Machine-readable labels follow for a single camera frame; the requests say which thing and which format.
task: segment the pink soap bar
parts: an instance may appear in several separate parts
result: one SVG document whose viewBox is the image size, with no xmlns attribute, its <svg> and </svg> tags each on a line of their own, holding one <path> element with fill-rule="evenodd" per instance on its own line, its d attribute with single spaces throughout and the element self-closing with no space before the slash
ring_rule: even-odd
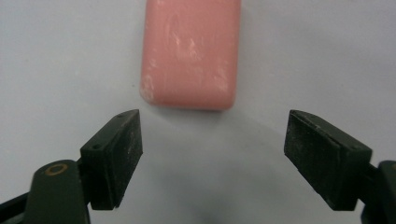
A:
<svg viewBox="0 0 396 224">
<path fill-rule="evenodd" d="M 241 0 L 147 0 L 140 94 L 153 105 L 233 106 Z"/>
</svg>

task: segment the brass screw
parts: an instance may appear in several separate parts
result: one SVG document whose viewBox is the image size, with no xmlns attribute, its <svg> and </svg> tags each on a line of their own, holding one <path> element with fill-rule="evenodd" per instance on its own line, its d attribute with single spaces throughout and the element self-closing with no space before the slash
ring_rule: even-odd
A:
<svg viewBox="0 0 396 224">
<path fill-rule="evenodd" d="M 58 175 L 63 173 L 65 170 L 67 170 L 67 165 L 63 163 L 58 163 L 55 165 L 51 165 L 49 168 L 47 168 L 45 174 L 46 175 Z"/>
</svg>

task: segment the soap bar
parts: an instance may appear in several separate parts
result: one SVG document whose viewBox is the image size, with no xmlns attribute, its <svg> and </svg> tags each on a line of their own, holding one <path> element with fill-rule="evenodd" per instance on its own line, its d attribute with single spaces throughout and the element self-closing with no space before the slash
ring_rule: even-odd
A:
<svg viewBox="0 0 396 224">
<path fill-rule="evenodd" d="M 233 106 L 241 0 L 147 0 L 141 96 L 152 105 Z"/>
</svg>

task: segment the black plastic part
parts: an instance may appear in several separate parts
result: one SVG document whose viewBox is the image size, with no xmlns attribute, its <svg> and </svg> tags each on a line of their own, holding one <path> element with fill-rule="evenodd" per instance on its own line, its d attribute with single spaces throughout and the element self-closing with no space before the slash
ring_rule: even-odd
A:
<svg viewBox="0 0 396 224">
<path fill-rule="evenodd" d="M 291 110 L 285 154 L 331 209 L 355 209 L 370 148 L 324 119 Z"/>
<path fill-rule="evenodd" d="M 372 164 L 369 164 L 367 169 L 360 176 L 361 185 L 360 188 L 357 189 L 357 192 L 359 193 L 359 199 L 372 208 L 381 206 L 381 201 L 376 188 L 377 176 L 378 169 Z"/>
<path fill-rule="evenodd" d="M 378 171 L 378 195 L 388 223 L 396 223 L 396 161 L 381 161 Z"/>
<path fill-rule="evenodd" d="M 119 207 L 142 155 L 139 111 L 121 113 L 81 148 L 84 191 L 94 210 Z"/>
<path fill-rule="evenodd" d="M 23 224 L 88 224 L 75 161 L 56 161 L 35 172 Z"/>
<path fill-rule="evenodd" d="M 18 224 L 23 220 L 28 193 L 0 204 L 0 223 Z"/>
<path fill-rule="evenodd" d="M 369 205 L 364 206 L 361 213 L 362 224 L 388 224 L 386 215 L 382 206 L 372 207 Z"/>
</svg>

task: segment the white surface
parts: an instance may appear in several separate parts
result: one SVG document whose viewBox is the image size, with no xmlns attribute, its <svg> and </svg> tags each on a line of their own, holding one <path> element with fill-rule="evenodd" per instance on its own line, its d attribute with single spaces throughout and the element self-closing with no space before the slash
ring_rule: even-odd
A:
<svg viewBox="0 0 396 224">
<path fill-rule="evenodd" d="M 245 0 L 238 93 L 224 113 L 139 96 L 145 1 L 0 1 L 0 202 L 76 160 L 114 115 L 141 111 L 144 155 L 116 211 L 92 223 L 360 223 L 283 155 L 290 109 L 396 159 L 396 3 Z"/>
</svg>

